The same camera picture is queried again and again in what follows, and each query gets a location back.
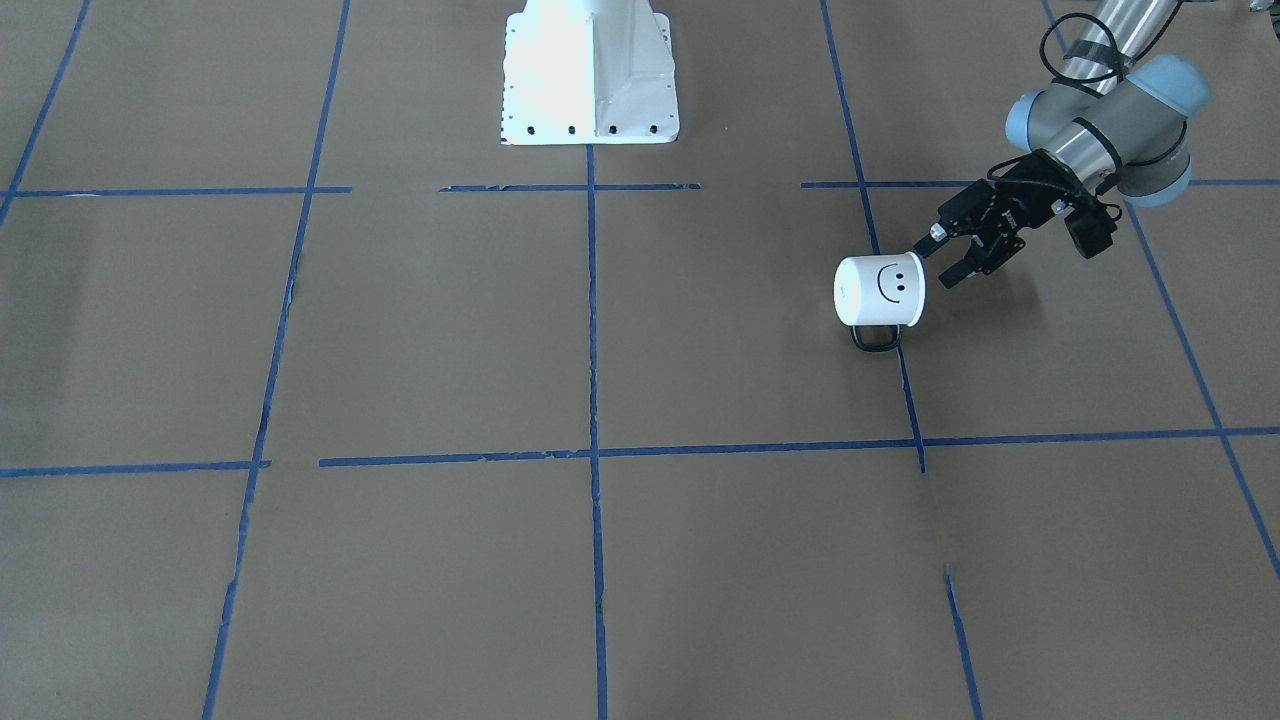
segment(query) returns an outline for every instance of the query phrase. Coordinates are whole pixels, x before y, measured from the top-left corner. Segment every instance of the mug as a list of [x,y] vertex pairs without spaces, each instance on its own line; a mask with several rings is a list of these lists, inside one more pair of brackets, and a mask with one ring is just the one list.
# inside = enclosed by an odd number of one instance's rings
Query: mug
[[[915,252],[845,258],[836,268],[836,315],[849,325],[854,343],[868,352],[897,347],[902,327],[924,314],[924,263]],[[858,328],[888,325],[890,341],[867,345]]]

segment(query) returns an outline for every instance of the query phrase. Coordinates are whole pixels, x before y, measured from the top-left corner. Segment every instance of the blue tape line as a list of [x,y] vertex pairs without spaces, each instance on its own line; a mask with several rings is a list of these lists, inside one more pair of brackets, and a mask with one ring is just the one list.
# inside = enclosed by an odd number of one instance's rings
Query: blue tape line
[[525,460],[573,460],[589,457],[589,450],[530,450],[522,452],[454,452],[448,455],[389,455],[370,457],[325,457],[321,468],[369,468],[378,465],[451,465],[457,462],[516,462]]
[[[303,195],[305,187],[155,187],[95,190],[19,190],[14,197],[169,197],[187,195]],[[325,186],[312,190],[317,195],[348,195],[351,186]]]
[[1138,242],[1142,245],[1142,252],[1147,258],[1147,266],[1151,268],[1151,274],[1156,279],[1156,287],[1160,290],[1160,297],[1165,301],[1165,310],[1169,313],[1169,319],[1174,323],[1174,331],[1178,333],[1178,342],[1183,346],[1183,352],[1187,355],[1187,363],[1192,368],[1192,374],[1196,375],[1196,384],[1199,387],[1201,397],[1204,400],[1204,407],[1208,409],[1210,418],[1213,420],[1213,427],[1219,432],[1222,432],[1222,419],[1217,414],[1217,406],[1213,404],[1213,397],[1210,396],[1208,383],[1204,382],[1204,374],[1201,373],[1199,363],[1196,360],[1196,352],[1192,351],[1192,343],[1187,338],[1187,331],[1183,328],[1181,319],[1178,318],[1178,310],[1174,307],[1174,300],[1169,295],[1169,287],[1165,284],[1165,277],[1160,273],[1160,266],[1156,265],[1156,256],[1151,252],[1151,243],[1147,242],[1147,233],[1142,229],[1142,223],[1138,222],[1138,214],[1134,211],[1133,205],[1125,202],[1125,210],[1128,210],[1129,222],[1133,224],[1134,232],[1138,234]]
[[1258,537],[1262,539],[1262,546],[1266,548],[1267,557],[1271,561],[1271,569],[1275,571],[1276,579],[1280,579],[1280,557],[1276,556],[1276,547],[1271,541],[1271,533],[1267,530],[1267,524],[1263,521],[1262,514],[1258,512],[1257,503],[1253,500],[1253,492],[1249,489],[1249,483],[1244,478],[1244,471],[1240,470],[1240,465],[1235,459],[1235,450],[1231,447],[1230,436],[1222,427],[1222,418],[1219,415],[1217,406],[1213,404],[1213,397],[1208,392],[1208,383],[1204,382],[1204,374],[1201,373],[1199,363],[1196,360],[1196,352],[1192,351],[1192,343],[1187,338],[1187,331],[1183,328],[1183,322],[1178,318],[1178,309],[1174,307],[1174,300],[1169,295],[1169,287],[1165,284],[1165,278],[1160,273],[1160,266],[1156,264],[1156,256],[1151,251],[1151,243],[1147,242],[1147,233],[1142,229],[1142,223],[1138,220],[1138,214],[1134,211],[1133,205],[1125,202],[1125,210],[1129,211],[1129,222],[1133,223],[1133,229],[1138,234],[1138,242],[1142,245],[1142,252],[1147,256],[1147,265],[1151,268],[1151,274],[1156,278],[1156,287],[1160,288],[1160,296],[1165,301],[1165,310],[1169,311],[1169,319],[1174,323],[1174,329],[1178,332],[1178,341],[1183,346],[1183,352],[1187,354],[1187,363],[1192,368],[1192,374],[1196,375],[1196,384],[1199,386],[1201,396],[1204,398],[1204,406],[1208,409],[1208,414],[1213,419],[1213,428],[1217,429],[1217,433],[1221,437],[1222,450],[1226,451],[1228,461],[1231,464],[1231,471],[1235,473],[1235,482],[1240,486],[1240,495],[1244,496],[1244,502],[1249,506],[1249,515],[1253,516],[1253,527],[1257,529]]
[[977,437],[946,437],[925,438],[924,445],[929,447],[973,447],[983,445],[1052,445],[1074,442],[1121,442],[1140,439],[1175,439],[1175,438],[1207,438],[1217,437],[1219,430],[1187,429],[1187,430],[1133,430],[1116,433],[1052,433],[1029,436],[977,436]]
[[973,656],[969,655],[969,635],[964,632],[964,616],[960,614],[960,603],[956,602],[956,584],[951,574],[951,565],[946,566],[947,574],[947,602],[951,603],[951,624],[956,629],[956,644],[960,646],[960,662],[964,665],[964,682],[969,687],[969,706],[973,708],[973,720],[982,720],[982,700],[978,697],[978,679],[973,673]]
[[[150,462],[143,465],[64,465],[55,468],[0,468],[0,478],[65,478],[82,475],[142,475],[154,473],[196,473],[248,470],[247,460],[229,462]],[[270,466],[264,461],[262,466]]]
[[1244,496],[1244,503],[1249,507],[1249,516],[1253,518],[1253,527],[1258,530],[1258,537],[1262,538],[1262,547],[1267,551],[1267,560],[1271,561],[1271,570],[1276,574],[1276,579],[1280,579],[1280,555],[1276,555],[1275,542],[1271,539],[1271,533],[1267,532],[1267,524],[1262,519],[1262,512],[1258,510],[1258,503],[1253,498],[1253,491],[1249,489],[1249,482],[1244,478],[1244,470],[1240,469],[1240,461],[1235,457],[1235,448],[1231,447],[1231,441],[1228,439],[1226,433],[1222,433],[1220,438],[1222,441],[1222,450],[1226,452],[1226,460],[1231,464],[1231,473],[1235,474],[1235,484],[1240,487],[1240,495]]
[[40,106],[40,114],[36,115],[36,126],[31,128],[31,136],[27,138],[27,146],[22,150],[22,159],[18,160],[18,169],[13,173],[13,179],[9,182],[9,193],[4,199],[4,204],[0,205],[0,225],[4,224],[5,219],[9,218],[9,209],[13,206],[14,193],[18,192],[18,187],[22,184],[22,177],[27,173],[27,164],[31,163],[31,155],[36,150],[36,141],[40,140],[40,131],[45,128],[45,119],[49,118],[49,109],[54,105],[54,97],[58,96],[58,88],[63,85],[63,76],[67,74],[67,65],[72,61],[72,54],[76,53],[76,44],[79,41],[81,28],[84,27],[84,17],[88,15],[90,0],[81,3],[79,15],[76,17],[76,27],[72,28],[72,36],[67,41],[67,50],[63,51],[63,59],[58,63],[58,72],[54,74],[54,82],[49,86],[49,94],[45,95],[45,104]]
[[[1053,14],[1053,8],[1050,6],[1048,0],[1041,0],[1041,5],[1044,5],[1044,14],[1048,15],[1050,24],[1057,22],[1057,15]],[[1062,49],[1062,54],[1066,55],[1066,38],[1062,37],[1062,28],[1053,28],[1053,35],[1057,37],[1057,46]]]
[[307,174],[307,191],[302,196],[302,211],[298,217],[298,231],[293,238],[293,256],[289,259],[289,274],[284,283],[284,300],[280,304],[280,319],[275,328],[275,345],[271,350],[271,368],[266,375],[266,391],[262,393],[262,415],[259,421],[257,438],[253,442],[253,460],[244,483],[244,503],[241,506],[239,529],[236,538],[236,568],[232,580],[227,584],[223,600],[223,614],[218,625],[218,643],[214,647],[214,661],[209,670],[209,687],[205,691],[204,720],[212,720],[214,706],[218,702],[218,683],[221,678],[223,660],[227,653],[227,637],[230,633],[232,615],[236,609],[236,593],[239,587],[241,569],[244,562],[244,547],[248,539],[250,506],[257,492],[257,478],[262,451],[266,446],[266,429],[271,421],[271,402],[275,398],[275,383],[280,373],[280,359],[284,355],[284,337],[289,329],[289,309],[293,305],[293,286],[298,277],[298,260],[307,234],[307,219],[311,213],[311,199],[315,196],[316,176],[320,173],[320,155],[324,151],[325,128],[329,123],[329,108],[333,105],[334,87],[338,85],[338,65],[342,61],[342,46],[347,36],[347,18],[351,14],[351,0],[343,0],[342,15],[338,19],[338,37],[334,41],[333,60],[329,65],[329,82],[325,87],[324,104],[316,127],[315,146],[311,150],[311,170]]
[[659,182],[659,183],[641,183],[641,184],[598,184],[595,186],[596,192],[617,192],[617,191],[639,191],[639,192],[652,192],[652,191],[676,191],[676,190],[701,190],[703,183],[700,182]]
[[[922,438],[927,447],[972,447],[996,445],[1053,445],[1088,442],[1132,442],[1149,439],[1213,438],[1280,436],[1280,427],[1189,428],[1174,430],[1123,430],[1112,433],[1048,433],[1025,436],[972,436]],[[740,445],[672,445],[644,447],[602,447],[600,457],[652,457],[678,455],[749,455],[760,452],[823,452],[841,450],[887,450],[918,447],[915,438],[855,439],[824,442],[780,442]],[[445,455],[389,455],[362,457],[325,457],[321,468],[361,468],[378,465],[444,465],[452,462],[515,462],[538,460],[581,460],[590,457],[591,450],[529,450],[517,452],[460,452]]]
[[911,438],[915,442],[915,456],[920,462],[920,474],[929,471],[929,464],[924,452],[924,438],[920,436],[920,419],[915,414],[915,397],[911,395],[911,375],[906,372],[906,355],[902,346],[897,346],[897,368],[902,373],[902,396],[906,398],[906,416],[911,420]]
[[[836,50],[836,33],[831,27],[831,10],[827,0],[818,0],[822,8],[822,24],[827,32],[827,50],[831,51],[831,69],[836,76],[836,90],[840,92],[840,108],[845,115],[845,133],[849,136],[849,152],[854,159],[854,174],[858,176],[858,193],[863,200],[863,215],[867,219],[867,234],[872,241],[872,252],[881,254],[879,237],[876,232],[876,217],[872,214],[872,199],[867,190],[867,174],[863,172],[863,155],[858,150],[858,132],[854,129],[854,114],[849,109],[849,92],[845,88],[845,73],[840,68],[840,53]],[[915,413],[915,398],[911,396],[911,379],[906,373],[906,360],[902,348],[897,348],[899,369],[902,372],[902,398],[906,402],[906,414],[911,420],[911,434],[915,438],[915,448],[919,456],[920,473],[927,471],[928,464],[924,457],[924,443],[920,442],[920,423]]]
[[600,519],[600,424],[598,343],[599,306],[595,264],[595,146],[586,146],[586,269],[589,309],[588,366],[590,370],[590,436],[591,436],[591,553],[595,575],[595,710],[598,720],[609,717],[609,664],[604,632],[604,532]]
[[1226,428],[1222,433],[1229,437],[1280,436],[1280,428]]
[[745,455],[753,452],[819,452],[819,451],[835,451],[835,450],[884,450],[893,447],[915,447],[915,441],[910,438],[902,438],[902,439],[854,439],[854,441],[831,441],[831,442],[608,447],[600,450],[600,457],[649,457],[649,456],[662,456],[662,455]]
[[[596,184],[595,192],[667,192],[678,190],[701,190],[698,182],[660,182],[640,184]],[[585,184],[451,184],[442,187],[439,192],[588,192]]]
[[585,192],[585,184],[451,184],[439,192]]
[[858,133],[854,132],[854,114],[849,109],[849,92],[845,90],[845,72],[840,68],[840,54],[836,51],[836,35],[831,28],[831,10],[827,0],[822,5],[822,23],[827,31],[827,49],[831,51],[831,68],[836,73],[836,90],[840,91],[840,109],[845,114],[845,135],[849,136],[849,152],[854,158],[854,174],[858,176],[858,191],[863,197],[863,215],[867,218],[867,232],[872,241],[872,252],[881,254],[879,237],[876,233],[876,218],[872,217],[872,200],[867,192],[867,176],[863,173],[863,155],[858,150]]

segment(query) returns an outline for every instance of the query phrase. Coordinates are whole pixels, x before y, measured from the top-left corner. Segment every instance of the smiley face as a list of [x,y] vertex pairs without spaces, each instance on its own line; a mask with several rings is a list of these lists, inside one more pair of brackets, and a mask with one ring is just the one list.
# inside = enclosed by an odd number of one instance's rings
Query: smiley face
[[902,295],[906,292],[906,274],[902,273],[900,263],[890,263],[881,268],[876,273],[876,286],[884,300],[888,300],[893,305],[900,305]]

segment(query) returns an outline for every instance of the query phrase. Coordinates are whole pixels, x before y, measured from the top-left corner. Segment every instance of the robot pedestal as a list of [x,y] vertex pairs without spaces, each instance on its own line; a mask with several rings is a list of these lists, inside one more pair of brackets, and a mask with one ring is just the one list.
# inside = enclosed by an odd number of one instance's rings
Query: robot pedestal
[[671,22],[648,0],[527,0],[507,19],[502,141],[671,142]]

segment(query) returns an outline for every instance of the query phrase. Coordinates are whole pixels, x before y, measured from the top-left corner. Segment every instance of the black handle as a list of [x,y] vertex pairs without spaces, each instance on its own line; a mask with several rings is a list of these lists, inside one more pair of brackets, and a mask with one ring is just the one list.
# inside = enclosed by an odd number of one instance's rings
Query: black handle
[[902,343],[902,325],[887,325],[890,328],[890,338],[884,345],[867,345],[863,338],[858,334],[858,325],[849,328],[849,334],[854,338],[854,345],[858,350],[863,352],[888,352],[890,350],[897,350],[897,346]]

